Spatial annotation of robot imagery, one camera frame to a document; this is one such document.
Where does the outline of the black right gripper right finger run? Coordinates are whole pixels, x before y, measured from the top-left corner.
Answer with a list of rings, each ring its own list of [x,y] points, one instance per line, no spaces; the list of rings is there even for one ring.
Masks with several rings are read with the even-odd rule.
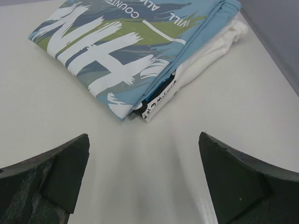
[[[199,151],[220,224],[297,224],[299,174],[202,132]]]

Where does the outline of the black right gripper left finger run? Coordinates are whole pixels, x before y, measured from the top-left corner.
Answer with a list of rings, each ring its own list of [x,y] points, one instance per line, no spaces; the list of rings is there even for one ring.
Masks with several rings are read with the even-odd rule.
[[[89,158],[86,133],[0,170],[2,224],[66,224]]]

